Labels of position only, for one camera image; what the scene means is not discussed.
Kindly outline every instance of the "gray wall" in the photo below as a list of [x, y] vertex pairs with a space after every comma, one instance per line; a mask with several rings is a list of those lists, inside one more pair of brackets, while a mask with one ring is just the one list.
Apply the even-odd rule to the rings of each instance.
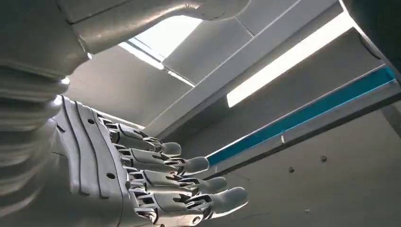
[[401, 226], [400, 148], [381, 112], [370, 113], [226, 175], [249, 203], [199, 227]]

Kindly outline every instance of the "blue stripe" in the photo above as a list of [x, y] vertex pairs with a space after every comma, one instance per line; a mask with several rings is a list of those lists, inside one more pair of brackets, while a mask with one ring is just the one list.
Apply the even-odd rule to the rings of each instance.
[[343, 87], [309, 106], [294, 112], [293, 114], [254, 131], [238, 142], [220, 150], [208, 157], [210, 165], [216, 165], [234, 155], [246, 151], [282, 132], [294, 128], [316, 116], [331, 109], [343, 105], [350, 100], [360, 97], [378, 87], [394, 80], [394, 73], [389, 68], [378, 69], [369, 75]]

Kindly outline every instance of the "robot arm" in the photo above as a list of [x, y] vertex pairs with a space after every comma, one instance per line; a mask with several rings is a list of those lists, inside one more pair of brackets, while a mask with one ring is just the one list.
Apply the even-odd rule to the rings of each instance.
[[246, 204], [242, 188], [222, 192], [224, 179], [187, 178], [209, 167], [205, 158], [178, 158], [177, 144], [140, 132], [130, 139], [59, 94], [88, 54], [167, 17], [225, 19], [247, 3], [2, 1], [0, 226], [193, 226]]

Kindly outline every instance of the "fluorescent light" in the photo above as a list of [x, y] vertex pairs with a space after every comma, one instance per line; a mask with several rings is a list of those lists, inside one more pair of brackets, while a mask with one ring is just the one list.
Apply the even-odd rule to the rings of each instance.
[[290, 50], [272, 61], [244, 83], [227, 94], [228, 106], [233, 107], [281, 74], [306, 59], [341, 34], [353, 27], [353, 20], [346, 12], [313, 32]]
[[167, 58], [201, 22], [187, 16], [170, 17], [135, 38]]
[[148, 56], [147, 54], [145, 54], [144, 52], [136, 49], [135, 47], [129, 45], [128, 43], [120, 43], [118, 44], [120, 47], [124, 48], [126, 51], [132, 53], [133, 55], [135, 55], [136, 57], [138, 57], [139, 59], [141, 59], [142, 61], [148, 63], [149, 65], [159, 69], [159, 70], [163, 70], [164, 66], [162, 63], [156, 61], [155, 59], [153, 59], [152, 57]]
[[182, 82], [188, 84], [189, 86], [195, 87], [195, 85], [194, 85], [193, 83], [191, 83], [190, 81], [188, 81], [188, 80], [185, 79], [184, 77], [178, 75], [177, 73], [175, 73], [175, 72], [173, 72], [173, 71], [168, 71], [167, 73], [170, 74], [171, 76], [173, 76], [173, 77], [179, 79], [180, 81], [182, 81]]
[[111, 121], [115, 121], [115, 122], [117, 122], [117, 123], [123, 123], [123, 124], [126, 124], [127, 126], [130, 126], [130, 127], [136, 128], [136, 129], [140, 129], [140, 130], [142, 130], [142, 129], [145, 128], [145, 127], [142, 126], [142, 125], [138, 125], [138, 124], [129, 122], [129, 121], [127, 121], [127, 120], [124, 120], [124, 119], [115, 117], [115, 116], [113, 116], [113, 115], [110, 115], [110, 114], [107, 114], [107, 113], [104, 113], [104, 112], [101, 112], [101, 111], [98, 111], [98, 110], [95, 110], [95, 111], [98, 112], [100, 115], [104, 116], [105, 118], [110, 119]]

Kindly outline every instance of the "screw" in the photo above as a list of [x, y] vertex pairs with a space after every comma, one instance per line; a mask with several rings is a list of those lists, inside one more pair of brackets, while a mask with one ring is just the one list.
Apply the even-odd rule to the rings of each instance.
[[322, 157], [320, 157], [320, 160], [321, 160], [322, 162], [326, 162], [326, 161], [327, 161], [327, 157], [326, 157], [326, 156], [322, 156]]

